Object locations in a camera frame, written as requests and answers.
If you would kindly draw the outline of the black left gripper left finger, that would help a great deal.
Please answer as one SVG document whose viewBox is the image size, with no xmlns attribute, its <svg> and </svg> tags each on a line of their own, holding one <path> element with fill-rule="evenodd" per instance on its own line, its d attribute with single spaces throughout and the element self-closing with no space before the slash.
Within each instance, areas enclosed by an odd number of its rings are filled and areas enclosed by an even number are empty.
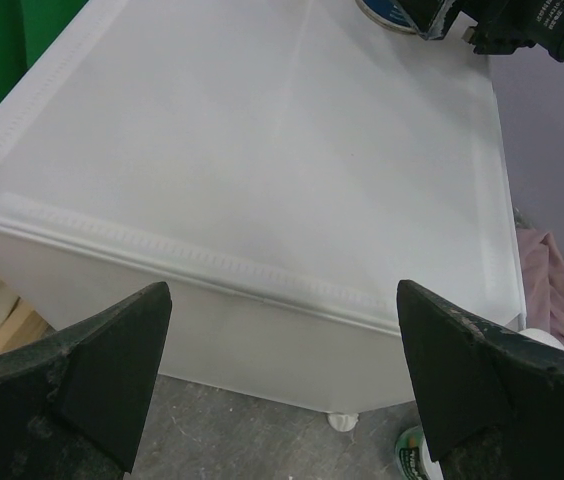
<svg viewBox="0 0 564 480">
<path fill-rule="evenodd" d="M 153 283 L 0 354 L 0 479 L 121 479 L 133 469 L 172 311 Z"/>
</svg>

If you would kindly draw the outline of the blue labelled open-top can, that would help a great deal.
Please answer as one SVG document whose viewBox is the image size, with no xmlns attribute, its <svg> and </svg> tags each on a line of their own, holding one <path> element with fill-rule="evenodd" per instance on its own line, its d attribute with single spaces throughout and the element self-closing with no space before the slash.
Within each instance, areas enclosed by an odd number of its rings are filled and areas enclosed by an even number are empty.
<svg viewBox="0 0 564 480">
<path fill-rule="evenodd" d="M 371 21 L 384 29 L 407 35 L 416 33 L 416 30 L 391 1 L 356 0 L 355 3 Z"/>
</svg>

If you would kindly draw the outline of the green labelled can white lid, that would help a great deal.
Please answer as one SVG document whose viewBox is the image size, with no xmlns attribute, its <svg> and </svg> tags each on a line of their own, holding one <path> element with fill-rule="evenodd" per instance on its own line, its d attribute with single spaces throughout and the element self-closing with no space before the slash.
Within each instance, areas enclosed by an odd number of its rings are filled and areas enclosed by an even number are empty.
<svg viewBox="0 0 564 480">
<path fill-rule="evenodd" d="M 401 477 L 406 480 L 443 480 L 438 462 L 433 462 L 420 425 L 402 432 L 396 441 L 395 458 Z"/>
</svg>

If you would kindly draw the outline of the yellow labelled can white lid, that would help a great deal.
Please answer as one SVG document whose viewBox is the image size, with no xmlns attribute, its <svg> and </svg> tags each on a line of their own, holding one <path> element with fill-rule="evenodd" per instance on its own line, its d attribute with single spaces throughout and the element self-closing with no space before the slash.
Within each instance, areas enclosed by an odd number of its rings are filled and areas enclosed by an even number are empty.
<svg viewBox="0 0 564 480">
<path fill-rule="evenodd" d="M 551 346 L 552 348 L 564 351 L 564 345 L 550 333 L 537 328 L 526 328 L 519 332 L 531 340 Z"/>
</svg>

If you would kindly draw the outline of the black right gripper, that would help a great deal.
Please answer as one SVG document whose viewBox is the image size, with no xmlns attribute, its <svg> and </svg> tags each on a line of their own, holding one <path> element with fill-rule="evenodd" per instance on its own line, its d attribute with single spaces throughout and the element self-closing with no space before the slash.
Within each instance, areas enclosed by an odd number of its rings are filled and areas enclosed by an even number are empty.
<svg viewBox="0 0 564 480">
<path fill-rule="evenodd" d="M 397 0 L 396 7 L 424 40 L 442 40 L 458 15 L 476 22 L 468 42 L 474 52 L 511 55 L 538 45 L 564 63 L 564 1 Z"/>
</svg>

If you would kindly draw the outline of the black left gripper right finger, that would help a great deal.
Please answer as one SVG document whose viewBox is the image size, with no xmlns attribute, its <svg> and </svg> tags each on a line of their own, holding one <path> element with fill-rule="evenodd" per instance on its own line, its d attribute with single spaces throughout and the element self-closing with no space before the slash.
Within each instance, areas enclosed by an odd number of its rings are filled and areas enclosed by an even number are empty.
<svg viewBox="0 0 564 480">
<path fill-rule="evenodd" d="M 403 349 L 432 461 L 446 479 L 564 479 L 564 351 L 411 280 Z"/>
</svg>

